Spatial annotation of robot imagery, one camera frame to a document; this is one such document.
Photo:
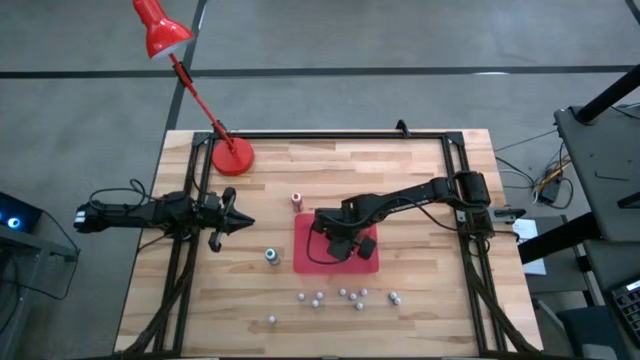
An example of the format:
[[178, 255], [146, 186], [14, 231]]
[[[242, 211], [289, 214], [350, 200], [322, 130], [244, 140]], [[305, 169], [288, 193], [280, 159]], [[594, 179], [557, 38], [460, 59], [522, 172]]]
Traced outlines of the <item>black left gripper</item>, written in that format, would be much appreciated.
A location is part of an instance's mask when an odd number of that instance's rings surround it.
[[[208, 245], [215, 253], [221, 250], [221, 235], [225, 232], [227, 215], [235, 197], [236, 190], [233, 187], [227, 187], [221, 195], [217, 195], [215, 192], [207, 195], [198, 207], [198, 225], [201, 228], [213, 229]], [[255, 223], [254, 218], [237, 209], [233, 210], [233, 215], [239, 219], [234, 221], [233, 231], [250, 227]]]

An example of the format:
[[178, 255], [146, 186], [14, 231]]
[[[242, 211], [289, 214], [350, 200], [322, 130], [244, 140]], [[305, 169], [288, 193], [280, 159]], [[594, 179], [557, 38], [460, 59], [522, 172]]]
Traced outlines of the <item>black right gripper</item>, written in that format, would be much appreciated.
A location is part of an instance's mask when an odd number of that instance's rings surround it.
[[353, 254], [369, 260], [376, 249], [376, 241], [368, 234], [376, 213], [356, 201], [344, 201], [340, 208], [318, 208], [313, 230], [329, 241], [327, 253], [336, 261], [347, 261]]

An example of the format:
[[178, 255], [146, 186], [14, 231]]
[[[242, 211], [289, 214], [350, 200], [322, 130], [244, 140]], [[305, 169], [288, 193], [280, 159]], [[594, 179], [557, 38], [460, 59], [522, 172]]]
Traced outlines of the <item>pink translucent plastic bin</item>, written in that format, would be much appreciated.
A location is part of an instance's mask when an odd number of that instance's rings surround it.
[[328, 252], [329, 239], [312, 229], [314, 215], [298, 214], [294, 222], [293, 269], [306, 275], [364, 275], [380, 269], [379, 252], [373, 251], [365, 260], [354, 251], [351, 257], [339, 264]]

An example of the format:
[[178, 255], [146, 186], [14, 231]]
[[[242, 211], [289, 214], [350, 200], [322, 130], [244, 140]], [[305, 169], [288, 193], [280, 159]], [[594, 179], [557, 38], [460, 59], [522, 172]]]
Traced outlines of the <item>red desk lamp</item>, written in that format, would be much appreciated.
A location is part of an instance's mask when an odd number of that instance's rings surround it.
[[188, 70], [178, 61], [175, 52], [195, 39], [194, 33], [183, 24], [170, 18], [159, 0], [132, 0], [132, 5], [145, 27], [145, 46], [150, 59], [168, 57], [180, 83], [191, 93], [203, 112], [209, 118], [214, 133], [220, 141], [211, 151], [211, 162], [222, 175], [237, 176], [247, 172], [254, 161], [251, 144], [240, 137], [234, 137], [214, 116], [199, 96]]

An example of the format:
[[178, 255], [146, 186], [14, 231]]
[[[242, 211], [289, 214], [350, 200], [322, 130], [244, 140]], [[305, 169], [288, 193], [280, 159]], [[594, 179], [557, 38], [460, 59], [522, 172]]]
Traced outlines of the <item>white paper sheet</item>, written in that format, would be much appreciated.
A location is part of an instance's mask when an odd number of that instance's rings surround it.
[[[516, 240], [518, 246], [538, 235], [536, 221], [530, 219], [517, 219], [512, 225], [512, 230], [518, 235]], [[523, 269], [526, 275], [544, 276], [547, 274], [543, 259], [525, 263]]]

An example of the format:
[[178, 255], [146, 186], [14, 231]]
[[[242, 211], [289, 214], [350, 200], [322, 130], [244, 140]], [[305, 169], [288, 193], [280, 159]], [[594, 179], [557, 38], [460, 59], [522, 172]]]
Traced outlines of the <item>grey side table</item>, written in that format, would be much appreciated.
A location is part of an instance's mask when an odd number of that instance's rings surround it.
[[76, 261], [78, 252], [69, 245], [56, 244], [32, 234], [14, 231], [0, 225], [0, 245], [8, 245], [17, 256], [25, 256], [27, 268], [16, 266], [19, 285], [10, 291], [15, 298], [9, 311], [8, 322], [0, 326], [0, 360], [12, 360], [21, 340], [36, 289], [45, 280], [50, 256], [59, 256], [65, 261]]

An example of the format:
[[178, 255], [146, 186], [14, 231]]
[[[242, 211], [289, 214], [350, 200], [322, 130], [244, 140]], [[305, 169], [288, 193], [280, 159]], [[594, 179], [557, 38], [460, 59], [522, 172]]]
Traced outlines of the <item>black power adapter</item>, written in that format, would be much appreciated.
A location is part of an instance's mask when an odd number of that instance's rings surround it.
[[559, 195], [562, 180], [555, 178], [538, 188], [537, 201], [546, 205], [553, 205]]

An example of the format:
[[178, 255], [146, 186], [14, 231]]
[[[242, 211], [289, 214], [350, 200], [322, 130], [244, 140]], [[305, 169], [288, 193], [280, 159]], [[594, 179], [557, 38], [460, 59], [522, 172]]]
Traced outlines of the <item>black desk beam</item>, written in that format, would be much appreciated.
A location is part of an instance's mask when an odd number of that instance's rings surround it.
[[586, 213], [518, 246], [520, 260], [527, 264], [576, 246], [585, 240], [599, 240], [602, 233], [592, 213]]

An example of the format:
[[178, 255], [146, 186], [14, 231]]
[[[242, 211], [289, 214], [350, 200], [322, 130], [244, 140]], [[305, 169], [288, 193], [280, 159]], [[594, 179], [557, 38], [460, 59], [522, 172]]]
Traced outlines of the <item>black computer box blue light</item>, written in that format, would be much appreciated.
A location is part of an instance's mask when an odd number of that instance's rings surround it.
[[34, 234], [42, 214], [42, 209], [0, 192], [1, 226], [13, 231]]

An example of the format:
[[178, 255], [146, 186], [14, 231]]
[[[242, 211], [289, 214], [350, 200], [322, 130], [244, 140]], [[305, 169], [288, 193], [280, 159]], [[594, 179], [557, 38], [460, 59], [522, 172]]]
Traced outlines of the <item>dark grey desk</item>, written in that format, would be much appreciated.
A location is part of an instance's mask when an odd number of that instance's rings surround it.
[[[640, 106], [609, 108], [593, 125], [579, 123], [574, 114], [571, 108], [557, 110], [555, 123], [602, 236], [640, 242], [640, 205], [619, 206], [640, 193]], [[599, 179], [594, 171], [629, 181]]]

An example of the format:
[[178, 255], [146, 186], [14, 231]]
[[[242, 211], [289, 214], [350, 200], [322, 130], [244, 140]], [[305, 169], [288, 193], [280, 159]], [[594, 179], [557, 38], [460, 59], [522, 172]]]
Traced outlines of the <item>dark blue chair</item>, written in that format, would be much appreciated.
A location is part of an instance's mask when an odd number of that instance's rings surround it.
[[564, 310], [556, 316], [577, 356], [601, 360], [630, 360], [624, 340], [605, 306]]

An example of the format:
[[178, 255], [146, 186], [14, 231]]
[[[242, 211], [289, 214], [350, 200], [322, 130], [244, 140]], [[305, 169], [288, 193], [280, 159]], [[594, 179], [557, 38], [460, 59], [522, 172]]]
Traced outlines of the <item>black pole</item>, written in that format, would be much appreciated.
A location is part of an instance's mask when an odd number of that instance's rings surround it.
[[600, 114], [638, 87], [640, 87], [640, 64], [581, 107], [574, 116], [583, 125], [593, 125]]

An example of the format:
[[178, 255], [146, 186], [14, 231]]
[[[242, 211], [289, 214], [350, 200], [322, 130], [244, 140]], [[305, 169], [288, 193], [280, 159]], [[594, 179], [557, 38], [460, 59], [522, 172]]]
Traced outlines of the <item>keyboard with colourful keys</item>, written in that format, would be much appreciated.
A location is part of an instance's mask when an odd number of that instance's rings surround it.
[[640, 348], [640, 278], [614, 288], [610, 295], [624, 331]]

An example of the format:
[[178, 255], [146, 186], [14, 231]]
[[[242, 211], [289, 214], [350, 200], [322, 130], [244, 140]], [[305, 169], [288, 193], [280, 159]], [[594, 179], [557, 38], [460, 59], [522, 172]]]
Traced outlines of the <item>black metal table frame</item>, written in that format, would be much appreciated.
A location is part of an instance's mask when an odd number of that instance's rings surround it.
[[[193, 131], [172, 131], [163, 145], [155, 194], [183, 187], [188, 172], [210, 189], [234, 187], [239, 211], [255, 223], [211, 251], [205, 239], [174, 243], [142, 235], [114, 350], [126, 356], [168, 291], [171, 270], [194, 266], [185, 295], [149, 346], [159, 356], [184, 357], [466, 357], [510, 342], [486, 306], [468, 291], [465, 265], [491, 276], [496, 298], [521, 334], [541, 343], [514, 237], [500, 226], [488, 254], [454, 231], [455, 214], [434, 204], [390, 216], [378, 226], [380, 269], [364, 275], [303, 275], [293, 269], [290, 197], [303, 207], [336, 207], [361, 193], [388, 193], [459, 170], [481, 172], [492, 202], [505, 202], [490, 136], [485, 130], [249, 131], [252, 168], [226, 177], [204, 166]], [[270, 265], [274, 248], [280, 264]], [[347, 290], [340, 296], [341, 288]], [[366, 288], [368, 294], [360, 296]], [[306, 299], [299, 301], [298, 293]], [[323, 292], [313, 308], [316, 293]], [[402, 303], [389, 299], [396, 292]], [[349, 299], [356, 293], [357, 299]], [[355, 304], [364, 309], [358, 311]], [[276, 317], [275, 324], [267, 318]]]

